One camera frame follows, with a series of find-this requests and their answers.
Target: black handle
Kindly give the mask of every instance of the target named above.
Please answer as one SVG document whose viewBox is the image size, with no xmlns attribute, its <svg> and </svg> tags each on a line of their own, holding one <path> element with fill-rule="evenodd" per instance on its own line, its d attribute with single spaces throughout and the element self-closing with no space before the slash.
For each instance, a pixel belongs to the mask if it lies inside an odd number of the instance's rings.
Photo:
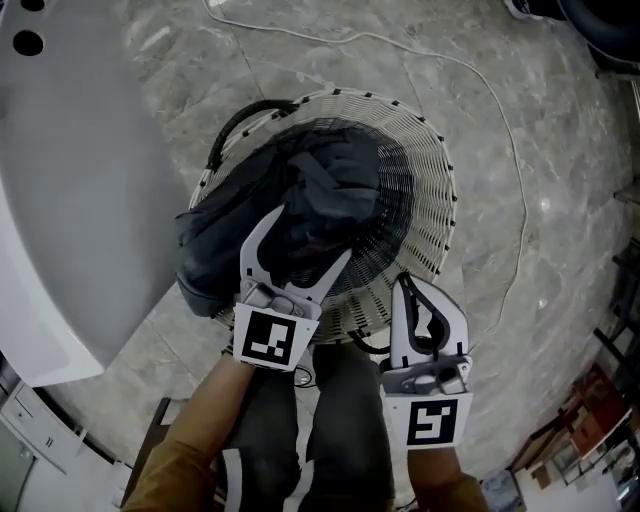
<svg viewBox="0 0 640 512">
<path fill-rule="evenodd" d="M 224 147 L 224 143 L 227 141 L 227 137 L 229 137 L 231 132 L 242 121 L 264 110 L 278 109 L 288 115 L 295 112 L 297 108 L 298 106 L 294 105 L 293 102 L 289 100 L 260 100 L 244 107 L 229 119 L 227 124 L 224 125 L 222 130 L 220 130 L 216 141 L 211 147 L 209 159 L 207 160 L 207 169 L 211 169 L 214 173 L 218 170 L 218 167 L 220 167 L 220 164 L 222 163 L 222 148 Z"/>
</svg>

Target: gray floor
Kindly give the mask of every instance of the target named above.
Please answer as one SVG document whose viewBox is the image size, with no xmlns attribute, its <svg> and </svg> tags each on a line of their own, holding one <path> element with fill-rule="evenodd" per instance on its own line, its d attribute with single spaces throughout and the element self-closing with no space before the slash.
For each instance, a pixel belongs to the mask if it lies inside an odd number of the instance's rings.
<svg viewBox="0 0 640 512">
<path fill-rule="evenodd" d="M 422 110 L 448 140 L 460 198 L 440 285 L 466 310 L 473 341 L 496 321 L 523 204 L 504 124 L 476 76 L 377 41 L 329 47 L 231 29 L 199 0 L 121 0 L 118 9 L 135 72 L 190 187 L 225 121 L 262 97 L 293 99 L 330 81 Z M 530 218 L 501 327 L 473 352 L 476 397 L 459 451 L 476 476 L 503 467 L 598 350 L 589 333 L 606 310 L 610 257 L 628 236 L 625 210 L 611 199 L 631 176 L 618 86 L 594 78 L 585 44 L 566 24 L 517 22 L 501 0 L 226 0 L 214 9 L 329 38 L 376 32 L 472 63 L 495 87 L 517 140 Z M 158 399 L 188 396 L 228 338 L 173 289 L 104 375 L 54 393 L 132 462 Z M 314 400 L 313 391 L 300 395 L 307 434 Z M 400 452 L 396 460 L 405 495 Z"/>
</svg>

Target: laundry basket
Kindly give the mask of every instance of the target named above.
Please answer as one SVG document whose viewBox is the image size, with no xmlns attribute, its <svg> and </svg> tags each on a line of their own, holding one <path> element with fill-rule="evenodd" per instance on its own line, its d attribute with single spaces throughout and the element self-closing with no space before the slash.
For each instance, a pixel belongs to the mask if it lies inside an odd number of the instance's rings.
<svg viewBox="0 0 640 512">
<path fill-rule="evenodd" d="M 230 136 L 248 117 L 269 112 Z M 354 89 L 327 89 L 295 101 L 265 100 L 236 114 L 215 141 L 190 208 L 215 190 L 254 150 L 285 130 L 355 128 L 378 145 L 384 213 L 354 240 L 353 256 L 323 303 L 312 342 L 362 339 L 391 320 L 391 287 L 400 272 L 434 281 L 455 226 L 453 166 L 444 138 L 399 101 Z M 217 318 L 233 324 L 230 306 Z"/>
</svg>

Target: person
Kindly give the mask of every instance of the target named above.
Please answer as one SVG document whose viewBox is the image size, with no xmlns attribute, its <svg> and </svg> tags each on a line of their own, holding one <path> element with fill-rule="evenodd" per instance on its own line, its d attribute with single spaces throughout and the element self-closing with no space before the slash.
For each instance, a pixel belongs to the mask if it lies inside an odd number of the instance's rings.
<svg viewBox="0 0 640 512">
<path fill-rule="evenodd" d="M 151 452 L 124 510 L 213 510 L 216 487 L 225 510 L 394 510 L 378 366 L 352 343 L 315 346 L 313 365 L 320 396 L 302 470 L 293 372 L 224 353 Z M 420 510 L 488 510 L 453 449 L 412 450 L 407 463 Z"/>
</svg>

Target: shoe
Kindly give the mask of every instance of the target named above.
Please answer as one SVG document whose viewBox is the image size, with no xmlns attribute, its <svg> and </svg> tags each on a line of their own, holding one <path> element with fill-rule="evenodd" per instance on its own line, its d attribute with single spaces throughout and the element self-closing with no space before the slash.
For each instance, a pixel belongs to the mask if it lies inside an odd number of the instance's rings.
<svg viewBox="0 0 640 512">
<path fill-rule="evenodd" d="M 519 20 L 541 20 L 542 16 L 531 14 L 527 0 L 504 0 L 507 9 L 514 18 Z"/>
</svg>

